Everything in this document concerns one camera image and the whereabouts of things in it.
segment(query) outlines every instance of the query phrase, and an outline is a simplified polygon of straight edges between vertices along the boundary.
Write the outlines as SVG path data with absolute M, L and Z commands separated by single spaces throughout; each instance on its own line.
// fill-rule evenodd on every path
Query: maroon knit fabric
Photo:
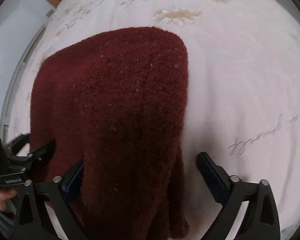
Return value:
M 31 101 L 31 149 L 55 139 L 35 182 L 84 158 L 73 206 L 90 239 L 166 240 L 188 232 L 180 150 L 187 51 L 173 33 L 100 33 L 44 61 Z

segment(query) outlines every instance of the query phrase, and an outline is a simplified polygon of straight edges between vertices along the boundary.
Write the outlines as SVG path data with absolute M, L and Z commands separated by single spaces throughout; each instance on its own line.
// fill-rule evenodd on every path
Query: sweater sleeve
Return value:
M 0 211 L 0 231 L 7 239 L 12 237 L 13 221 L 13 213 L 4 213 Z

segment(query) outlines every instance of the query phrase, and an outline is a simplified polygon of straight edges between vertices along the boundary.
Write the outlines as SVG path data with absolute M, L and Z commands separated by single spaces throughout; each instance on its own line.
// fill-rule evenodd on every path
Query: white bedsheet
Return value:
M 169 30 L 188 50 L 186 239 L 200 239 L 221 208 L 195 166 L 201 151 L 245 181 L 270 181 L 287 239 L 300 224 L 300 25 L 274 0 L 63 0 L 22 76 L 8 137 L 30 131 L 42 60 L 131 26 Z

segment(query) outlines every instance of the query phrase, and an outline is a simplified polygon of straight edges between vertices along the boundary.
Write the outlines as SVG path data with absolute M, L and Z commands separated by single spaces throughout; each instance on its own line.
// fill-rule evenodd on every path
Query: screw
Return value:
M 54 182 L 54 183 L 58 183 L 58 182 L 61 181 L 61 179 L 62 179 L 61 176 L 55 176 L 55 177 L 53 178 L 53 182 Z
M 266 179 L 262 179 L 261 180 L 261 183 L 265 186 L 268 186 L 269 185 L 269 181 L 267 181 Z
M 25 182 L 25 186 L 28 187 L 28 186 L 31 185 L 31 183 L 32 183 L 32 180 L 28 179 L 28 180 L 26 180 L 26 182 Z
M 230 177 L 230 179 L 231 179 L 231 181 L 233 181 L 233 182 L 239 182 L 239 181 L 240 181 L 239 177 L 236 176 L 236 175 L 232 175 L 232 176 Z

